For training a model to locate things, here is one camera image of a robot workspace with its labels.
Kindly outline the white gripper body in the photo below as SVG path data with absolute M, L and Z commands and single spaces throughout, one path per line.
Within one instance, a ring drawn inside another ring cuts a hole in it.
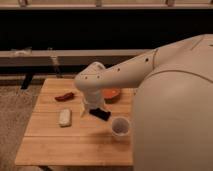
M 82 94 L 83 111 L 80 116 L 87 114 L 91 109 L 105 108 L 105 100 L 100 90 L 83 91 Z

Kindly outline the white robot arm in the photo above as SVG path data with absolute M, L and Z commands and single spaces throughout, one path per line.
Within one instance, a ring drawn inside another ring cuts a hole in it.
M 75 77 L 89 109 L 103 88 L 134 88 L 134 171 L 213 171 L 213 34 L 202 34 Z

